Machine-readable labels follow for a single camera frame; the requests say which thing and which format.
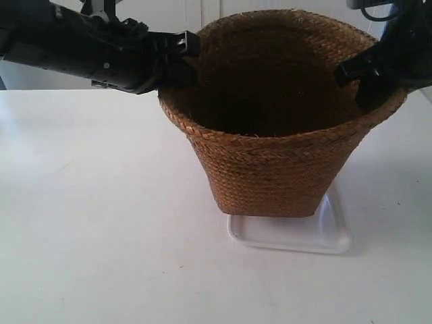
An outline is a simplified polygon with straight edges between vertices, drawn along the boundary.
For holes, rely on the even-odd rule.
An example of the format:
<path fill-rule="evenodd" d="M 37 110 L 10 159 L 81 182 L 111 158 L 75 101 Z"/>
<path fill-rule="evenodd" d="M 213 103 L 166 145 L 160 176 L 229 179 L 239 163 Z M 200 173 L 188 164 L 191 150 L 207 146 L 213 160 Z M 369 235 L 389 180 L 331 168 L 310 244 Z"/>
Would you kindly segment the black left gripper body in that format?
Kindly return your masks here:
<path fill-rule="evenodd" d="M 162 34 L 131 18 L 105 21 L 82 16 L 77 23 L 77 75 L 103 88 L 143 94 L 162 79 Z"/>

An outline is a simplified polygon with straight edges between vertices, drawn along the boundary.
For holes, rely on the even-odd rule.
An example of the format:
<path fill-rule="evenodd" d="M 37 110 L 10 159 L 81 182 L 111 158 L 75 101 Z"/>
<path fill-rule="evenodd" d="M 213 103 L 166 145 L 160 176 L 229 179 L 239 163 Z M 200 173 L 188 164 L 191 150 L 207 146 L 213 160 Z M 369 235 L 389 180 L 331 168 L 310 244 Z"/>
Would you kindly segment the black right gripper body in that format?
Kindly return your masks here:
<path fill-rule="evenodd" d="M 397 88 L 431 86 L 431 14 L 389 13 L 369 20 L 386 22 L 380 41 L 369 55 L 369 95 L 389 95 Z"/>

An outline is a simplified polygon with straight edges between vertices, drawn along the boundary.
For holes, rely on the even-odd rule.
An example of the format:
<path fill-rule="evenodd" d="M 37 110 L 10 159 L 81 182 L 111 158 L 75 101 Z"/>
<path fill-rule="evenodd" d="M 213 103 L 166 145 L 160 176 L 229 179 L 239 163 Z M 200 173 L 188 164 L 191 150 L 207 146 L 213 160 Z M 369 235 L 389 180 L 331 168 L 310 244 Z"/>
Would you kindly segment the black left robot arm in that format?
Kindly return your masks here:
<path fill-rule="evenodd" d="M 2 1 L 1 58 L 136 95 L 196 84 L 186 58 L 199 56 L 197 34 L 120 20 L 116 5 L 83 1 L 74 11 L 50 1 Z"/>

